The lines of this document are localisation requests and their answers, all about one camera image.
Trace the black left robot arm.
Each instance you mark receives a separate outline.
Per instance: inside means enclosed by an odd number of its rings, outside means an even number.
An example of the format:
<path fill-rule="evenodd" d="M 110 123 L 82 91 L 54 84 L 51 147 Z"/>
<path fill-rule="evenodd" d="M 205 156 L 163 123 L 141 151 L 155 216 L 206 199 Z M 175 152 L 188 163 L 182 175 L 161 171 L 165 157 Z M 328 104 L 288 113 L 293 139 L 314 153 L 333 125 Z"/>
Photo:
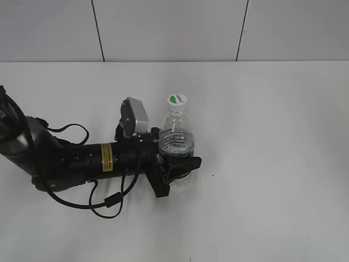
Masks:
<path fill-rule="evenodd" d="M 193 155 L 159 159 L 159 129 L 148 128 L 140 100 L 121 105 L 115 141 L 104 144 L 68 142 L 37 117 L 25 116 L 1 90 L 1 154 L 31 176 L 37 190 L 61 192 L 94 180 L 145 174 L 157 197 L 169 194 L 170 183 L 196 170 Z"/>

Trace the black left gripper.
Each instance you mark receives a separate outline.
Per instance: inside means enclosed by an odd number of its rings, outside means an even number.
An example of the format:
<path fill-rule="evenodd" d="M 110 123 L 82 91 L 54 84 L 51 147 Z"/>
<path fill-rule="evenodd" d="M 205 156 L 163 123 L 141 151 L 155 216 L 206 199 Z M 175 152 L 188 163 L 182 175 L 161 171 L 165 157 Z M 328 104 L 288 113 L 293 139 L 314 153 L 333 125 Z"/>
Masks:
<path fill-rule="evenodd" d="M 140 174 L 144 174 L 157 198 L 169 195 L 170 186 L 182 186 L 189 181 L 193 170 L 201 166 L 200 157 L 167 157 L 166 183 L 163 168 L 158 160 L 160 129 L 151 128 L 150 132 L 127 137 L 124 129 L 118 125 L 115 132 L 114 167 L 120 175 L 133 175 L 133 180 L 124 195 L 130 193 Z"/>

